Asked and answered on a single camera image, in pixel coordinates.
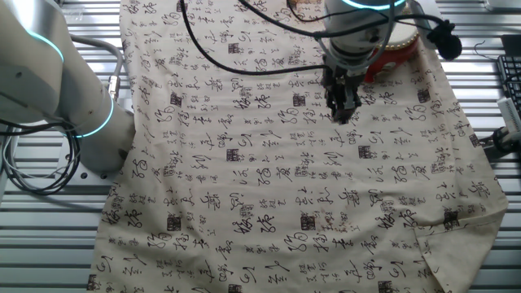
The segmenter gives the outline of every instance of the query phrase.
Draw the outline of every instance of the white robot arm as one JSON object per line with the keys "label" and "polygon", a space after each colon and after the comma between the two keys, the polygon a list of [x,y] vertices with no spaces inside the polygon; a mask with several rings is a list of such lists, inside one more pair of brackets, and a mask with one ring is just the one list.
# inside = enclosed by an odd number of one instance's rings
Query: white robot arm
{"label": "white robot arm", "polygon": [[134,139],[134,115],[118,106],[72,44],[53,0],[0,0],[0,119],[63,119],[76,126],[81,162],[119,170]]}

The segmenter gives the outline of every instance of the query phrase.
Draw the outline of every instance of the metal slat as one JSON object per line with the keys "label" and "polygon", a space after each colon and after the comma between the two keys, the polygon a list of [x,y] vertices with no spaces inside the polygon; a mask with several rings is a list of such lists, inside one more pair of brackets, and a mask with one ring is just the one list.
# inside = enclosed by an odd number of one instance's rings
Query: metal slat
{"label": "metal slat", "polygon": [[0,289],[10,284],[81,285],[89,279],[89,269],[0,268]]}

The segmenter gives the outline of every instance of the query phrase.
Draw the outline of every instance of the wrinkled fabric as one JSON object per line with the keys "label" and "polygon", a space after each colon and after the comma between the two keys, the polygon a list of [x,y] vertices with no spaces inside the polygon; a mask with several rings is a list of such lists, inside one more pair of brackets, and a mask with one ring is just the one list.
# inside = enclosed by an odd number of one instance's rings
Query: wrinkled fabric
{"label": "wrinkled fabric", "polygon": [[[254,1],[302,24],[284,1]],[[191,1],[203,48],[250,71],[317,43],[235,1]],[[323,3],[301,3],[303,17]],[[247,77],[190,41],[175,1],[121,2],[137,134],[103,209],[87,291],[466,292],[507,208],[434,51],[331,123],[322,71]]]}

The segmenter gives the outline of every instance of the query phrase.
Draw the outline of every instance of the keyboard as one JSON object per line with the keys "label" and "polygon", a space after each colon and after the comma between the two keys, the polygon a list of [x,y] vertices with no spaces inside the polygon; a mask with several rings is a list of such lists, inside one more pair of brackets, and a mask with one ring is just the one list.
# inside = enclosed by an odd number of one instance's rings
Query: keyboard
{"label": "keyboard", "polygon": [[[497,67],[499,68],[501,83],[503,83],[507,77],[517,73],[521,74],[521,56],[499,56]],[[521,107],[521,77],[514,77],[512,81],[507,82],[503,91],[507,98],[512,98],[516,106],[519,101]]]}
{"label": "keyboard", "polygon": [[[499,56],[497,67],[503,84],[506,78],[514,74],[521,74],[521,56]],[[512,141],[518,141],[521,140],[521,77],[512,78],[512,81],[507,82],[502,88],[505,97],[499,98],[497,105]]]}

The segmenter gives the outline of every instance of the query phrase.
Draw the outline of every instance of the red object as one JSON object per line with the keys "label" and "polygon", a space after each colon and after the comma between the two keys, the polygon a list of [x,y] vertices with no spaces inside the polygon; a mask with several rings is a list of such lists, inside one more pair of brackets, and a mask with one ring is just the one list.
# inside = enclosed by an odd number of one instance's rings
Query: red object
{"label": "red object", "polygon": [[413,55],[418,48],[418,38],[409,46],[399,50],[386,50],[376,62],[374,62],[367,70],[364,82],[374,83],[374,78],[381,72],[390,72],[394,68],[405,63]]}

